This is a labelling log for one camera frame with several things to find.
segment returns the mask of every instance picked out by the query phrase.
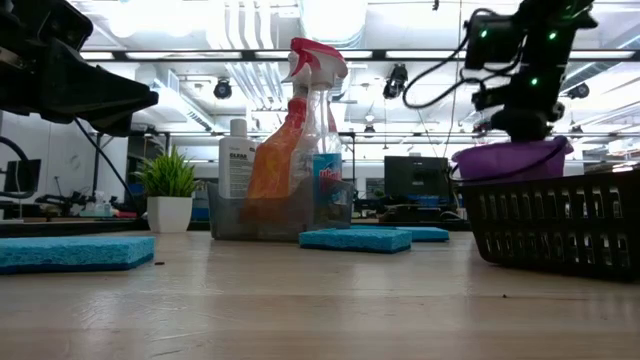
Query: computer monitor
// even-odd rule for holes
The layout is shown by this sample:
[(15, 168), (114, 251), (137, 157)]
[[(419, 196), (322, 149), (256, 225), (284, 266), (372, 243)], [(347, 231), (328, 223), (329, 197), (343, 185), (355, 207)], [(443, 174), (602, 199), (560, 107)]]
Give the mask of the computer monitor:
[(449, 200), (445, 158), (418, 156), (384, 157), (384, 192), (388, 196), (439, 196)]
[[(29, 160), (28, 163), (25, 163), (24, 161), (7, 162), (7, 172), (5, 173), (4, 178), (4, 191), (37, 191), (38, 181), (40, 180), (40, 165), (41, 160)], [(31, 174), (27, 171), (27, 166), (31, 167)]]

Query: table surface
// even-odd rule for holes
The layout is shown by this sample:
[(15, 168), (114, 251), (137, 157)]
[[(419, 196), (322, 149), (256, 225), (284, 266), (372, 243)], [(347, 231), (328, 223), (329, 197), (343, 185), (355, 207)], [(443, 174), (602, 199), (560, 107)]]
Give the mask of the table surface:
[(157, 237), (162, 266), (0, 277), (0, 358), (640, 358), (638, 284), (501, 268), (451, 235), (376, 255), (192, 232)]

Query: green plant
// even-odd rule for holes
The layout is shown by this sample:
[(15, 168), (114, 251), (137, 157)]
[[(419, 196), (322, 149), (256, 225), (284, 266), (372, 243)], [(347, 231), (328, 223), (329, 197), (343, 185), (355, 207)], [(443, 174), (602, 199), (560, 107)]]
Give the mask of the green plant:
[(155, 160), (145, 159), (142, 171), (135, 175), (144, 185), (149, 197), (191, 197), (195, 190), (194, 166), (179, 155), (175, 145), (171, 155), (162, 154)]

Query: purple container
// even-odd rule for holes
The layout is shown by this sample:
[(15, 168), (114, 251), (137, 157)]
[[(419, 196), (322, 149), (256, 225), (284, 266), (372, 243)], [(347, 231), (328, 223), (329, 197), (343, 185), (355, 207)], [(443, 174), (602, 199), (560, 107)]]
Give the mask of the purple container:
[[(562, 177), (565, 156), (572, 152), (569, 140), (558, 136), (552, 141), (478, 146), (454, 154), (452, 160), (463, 182), (496, 184)], [(540, 164), (527, 169), (536, 163)]]

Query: red spray nozzle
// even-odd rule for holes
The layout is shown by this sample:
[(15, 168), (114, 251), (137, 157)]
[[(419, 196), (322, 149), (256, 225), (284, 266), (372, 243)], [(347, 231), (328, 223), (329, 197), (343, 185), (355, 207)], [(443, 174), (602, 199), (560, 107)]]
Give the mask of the red spray nozzle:
[(348, 69), (342, 54), (331, 46), (305, 38), (293, 38), (291, 50), (298, 54), (298, 63), (289, 76), (297, 75), (305, 64), (309, 64), (312, 73), (323, 70), (340, 78), (347, 76)]

